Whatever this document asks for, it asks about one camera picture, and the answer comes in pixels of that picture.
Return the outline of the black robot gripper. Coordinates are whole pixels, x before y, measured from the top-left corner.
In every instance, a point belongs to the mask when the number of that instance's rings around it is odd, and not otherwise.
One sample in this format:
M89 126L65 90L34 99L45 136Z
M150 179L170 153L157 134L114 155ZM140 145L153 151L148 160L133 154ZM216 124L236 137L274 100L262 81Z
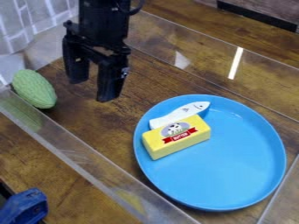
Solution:
M130 50L124 43L128 34L130 0L78 0L78 22L62 26L62 61L70 84L89 78L89 60L96 57L97 101L108 102L120 96L128 75Z

